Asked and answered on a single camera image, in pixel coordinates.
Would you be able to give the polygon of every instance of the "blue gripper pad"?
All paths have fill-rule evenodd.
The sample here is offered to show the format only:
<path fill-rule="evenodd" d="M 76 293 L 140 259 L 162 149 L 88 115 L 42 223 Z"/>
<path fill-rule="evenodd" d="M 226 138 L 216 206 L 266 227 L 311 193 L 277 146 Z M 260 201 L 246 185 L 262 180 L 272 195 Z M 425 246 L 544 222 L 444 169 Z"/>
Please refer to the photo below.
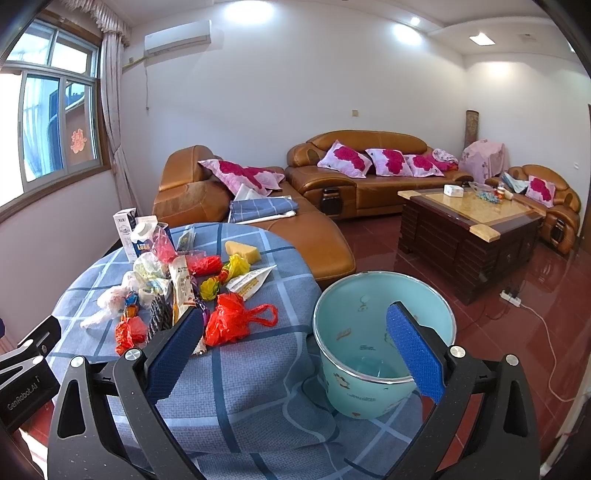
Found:
<path fill-rule="evenodd" d="M 202 310 L 190 308 L 171 330 L 159 332 L 157 335 L 169 335 L 169 332 L 170 338 L 151 360 L 147 372 L 148 387 L 145 396 L 152 404 L 170 396 L 190 355 L 203 336 Z"/>
<path fill-rule="evenodd" d="M 399 301 L 388 307 L 386 313 L 388 334 L 413 376 L 421 395 L 432 398 L 438 404 L 445 392 L 443 365 L 419 332 L 422 328 L 424 327 L 417 323 Z"/>

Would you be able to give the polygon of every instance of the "tablecloth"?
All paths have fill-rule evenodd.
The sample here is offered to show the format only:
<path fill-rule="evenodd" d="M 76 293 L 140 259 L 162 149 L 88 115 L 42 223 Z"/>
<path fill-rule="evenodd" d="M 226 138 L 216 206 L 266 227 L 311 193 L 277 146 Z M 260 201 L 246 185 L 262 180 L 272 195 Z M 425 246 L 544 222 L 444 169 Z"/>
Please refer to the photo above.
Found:
<path fill-rule="evenodd" d="M 300 254 L 273 233 L 228 223 L 173 229 L 175 243 L 191 227 L 194 246 L 209 255 L 226 260 L 223 245 L 231 239 L 260 250 L 255 268 L 278 265 L 246 305 L 272 303 L 279 321 L 273 328 L 251 324 L 244 340 L 189 359 L 170 397 L 156 405 L 181 447 L 211 480 L 381 478 L 421 425 L 418 394 L 375 420 L 339 414 L 318 375 L 311 320 L 320 289 Z M 48 361 L 60 382 L 76 355 L 90 362 L 117 358 L 116 319 L 88 330 L 79 323 L 98 311 L 98 296 L 131 268 L 117 250 L 88 268 L 57 303 L 53 315 L 62 339 Z M 147 322 L 149 312 L 140 316 Z M 118 398 L 109 403 L 130 458 L 149 468 Z"/>

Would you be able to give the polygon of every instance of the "air conditioner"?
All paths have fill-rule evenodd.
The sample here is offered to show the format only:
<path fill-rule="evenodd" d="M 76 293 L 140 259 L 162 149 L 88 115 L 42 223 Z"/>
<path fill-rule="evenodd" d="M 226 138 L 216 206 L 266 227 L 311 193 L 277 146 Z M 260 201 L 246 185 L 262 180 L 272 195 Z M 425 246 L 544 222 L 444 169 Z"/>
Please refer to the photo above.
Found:
<path fill-rule="evenodd" d="M 144 38 L 144 54 L 146 56 L 152 56 L 163 51 L 171 50 L 172 48 L 211 42 L 211 20 L 188 23 L 146 35 Z"/>

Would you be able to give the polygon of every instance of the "window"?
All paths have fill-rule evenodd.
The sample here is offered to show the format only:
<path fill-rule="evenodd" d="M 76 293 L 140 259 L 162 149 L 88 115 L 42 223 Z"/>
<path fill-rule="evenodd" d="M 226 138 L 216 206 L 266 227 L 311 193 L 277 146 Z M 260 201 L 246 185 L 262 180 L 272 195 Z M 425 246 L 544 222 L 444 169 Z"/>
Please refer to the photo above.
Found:
<path fill-rule="evenodd" d="M 0 212 L 100 167 L 95 45 L 35 20 L 0 71 Z"/>

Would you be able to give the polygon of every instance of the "window sill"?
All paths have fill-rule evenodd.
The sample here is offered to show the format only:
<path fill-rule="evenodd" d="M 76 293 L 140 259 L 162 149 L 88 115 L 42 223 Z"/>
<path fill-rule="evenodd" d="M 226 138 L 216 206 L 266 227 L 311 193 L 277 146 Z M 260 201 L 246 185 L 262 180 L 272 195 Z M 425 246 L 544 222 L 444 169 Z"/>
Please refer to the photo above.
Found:
<path fill-rule="evenodd" d="M 54 192 L 57 192 L 58 190 L 61 190 L 64 187 L 67 187 L 69 185 L 76 183 L 77 181 L 87 179 L 89 177 L 97 175 L 98 173 L 102 173 L 110 169 L 110 165 L 100 165 L 98 167 L 89 168 L 88 170 L 84 170 L 74 175 L 71 175 L 65 179 L 44 186 L 39 190 L 30 192 L 29 194 L 21 195 L 20 197 L 15 198 L 7 204 L 0 206 L 0 223 L 9 219 L 11 216 L 25 209 L 29 205 L 38 202 L 39 200 L 45 198 L 46 196 Z"/>

